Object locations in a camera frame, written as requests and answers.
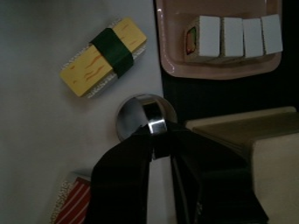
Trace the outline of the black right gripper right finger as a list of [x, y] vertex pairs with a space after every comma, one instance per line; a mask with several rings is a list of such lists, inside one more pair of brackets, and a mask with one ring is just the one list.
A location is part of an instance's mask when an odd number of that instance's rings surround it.
[[171, 157], [178, 224], [267, 224], [249, 161], [175, 122], [154, 138]]

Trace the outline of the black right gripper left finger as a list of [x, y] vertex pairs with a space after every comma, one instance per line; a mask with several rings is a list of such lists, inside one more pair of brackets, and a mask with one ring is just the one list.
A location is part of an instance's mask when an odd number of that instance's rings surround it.
[[146, 224], [150, 163], [148, 128], [140, 127], [98, 161], [84, 224]]

